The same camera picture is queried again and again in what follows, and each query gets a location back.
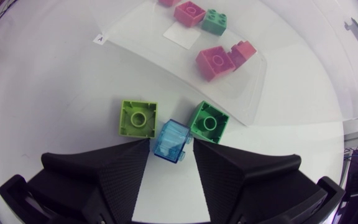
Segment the pink duplo brick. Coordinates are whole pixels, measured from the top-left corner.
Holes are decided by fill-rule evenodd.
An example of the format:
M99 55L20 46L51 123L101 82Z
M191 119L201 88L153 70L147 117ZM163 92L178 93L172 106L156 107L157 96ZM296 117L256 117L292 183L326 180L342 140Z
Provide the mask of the pink duplo brick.
M196 62L201 73L208 81L231 73L236 69L222 46L200 51Z
M173 16L187 27L195 26L204 19L206 11L191 1L185 2L175 8Z
M181 0L158 0L161 4L163 4L164 6L168 6L171 7L173 5L176 5L178 2L180 2Z
M240 41L231 48L228 56L236 66L236 70L256 53L256 49L248 41Z

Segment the white table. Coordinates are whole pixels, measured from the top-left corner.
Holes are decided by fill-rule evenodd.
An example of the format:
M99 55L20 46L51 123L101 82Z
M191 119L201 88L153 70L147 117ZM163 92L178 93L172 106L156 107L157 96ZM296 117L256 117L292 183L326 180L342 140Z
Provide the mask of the white table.
M258 38L267 39L273 32ZM117 134L122 99L157 101L159 128L170 118L185 123L204 100L148 60L109 42L92 43L98 33L88 1L20 0L0 21L0 185L14 174L29 180L42 169L45 152L78 153L135 140ZM261 154L298 154L300 169L311 180L326 175L339 182L341 122L276 125L340 116L329 79L318 64L320 72L312 77L295 68L285 70L283 65L294 59L310 62L292 56L307 49L302 43L281 48L274 44L265 49L269 66L258 125L231 119L221 144ZM288 82L292 85L283 88ZM312 91L314 86L322 93ZM178 164L150 154L134 220L209 220L191 150L187 145L186 157ZM18 223L1 197L0 219Z

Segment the transparent plastic tray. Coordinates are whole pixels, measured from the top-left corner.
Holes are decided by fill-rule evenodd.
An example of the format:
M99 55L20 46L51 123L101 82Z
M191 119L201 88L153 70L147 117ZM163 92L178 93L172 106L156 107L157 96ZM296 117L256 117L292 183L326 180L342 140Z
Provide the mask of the transparent plastic tray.
M205 10L214 6L206 1L194 1ZM229 28L222 36L202 30L201 23L189 29L201 33L191 49L185 49L163 34L177 21L175 7L165 7L156 0L144 1L118 19L109 29L108 40L139 54L174 74L185 83L197 89L211 101L226 110L244 124L252 124L264 85L266 60L258 51L235 72L207 82L198 70L196 57L201 50L223 46L225 51L238 42L247 40Z
M358 37L355 34L358 32L358 26L352 20L356 17L358 21L357 4L346 8L346 2L335 0L194 0L192 2L205 10L215 9L225 13L227 29L219 37L201 30L198 24L192 29L197 30L201 35L189 50L163 36L177 21L173 16L175 6L165 7L159 4L158 0L94 0L91 8L101 32L110 42L164 68L167 75L173 75L192 86L243 124L259 124L260 117L266 120L262 123L273 125L345 121L358 118ZM252 18L256 17L259 19L258 23L253 23ZM281 32L294 34L280 35ZM258 35L265 33L281 37L277 40L259 39ZM258 50L257 54L234 73L211 82L204 80L195 62L199 51L222 45L229 52L240 40L249 40ZM283 54L275 57L291 57L291 60L295 58L292 64L286 61L287 64L282 66L292 69L280 69L277 72L272 70L273 67L276 69L278 64L278 60L275 58L272 60L272 55L278 51ZM273 73L276 77L283 77L285 83L279 86L279 84L272 85L270 82L269 88L266 89L268 94L265 95L264 91L263 103L261 103L263 113L258 113L256 116L268 63L270 65L268 78L273 80L270 76ZM319 86L314 88L312 83L305 85L299 81L300 76L291 77L292 80L289 76L283 75L287 71L307 74L309 77L318 73L319 84L324 85L324 88L319 91ZM322 78L324 76L328 76L331 83L326 83ZM300 86L292 89L295 97L286 95L285 91L282 91L286 88L285 85ZM329 85L332 85L336 96L330 94L329 100L325 100L321 95L332 90ZM307 90L301 92L301 86L307 86ZM272 97L277 91L284 94L279 94L276 98ZM318 96L314 97L313 92L319 92ZM340 107L339 114L336 111L337 103ZM289 109L275 113L274 107L267 105L287 105ZM319 112L316 109L318 107L324 107L325 110Z

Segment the lime green duplo brick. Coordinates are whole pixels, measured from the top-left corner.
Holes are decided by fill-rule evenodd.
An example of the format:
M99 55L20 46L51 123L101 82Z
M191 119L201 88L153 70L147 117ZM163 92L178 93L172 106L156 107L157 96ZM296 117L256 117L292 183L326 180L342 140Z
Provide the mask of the lime green duplo brick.
M225 14L219 14L215 9L208 9L201 28L212 34L222 35L226 30L227 17Z
M119 134L136 138L155 138L157 103L123 100Z
M191 115L187 125L196 138L218 144L228 121L227 114L202 101Z

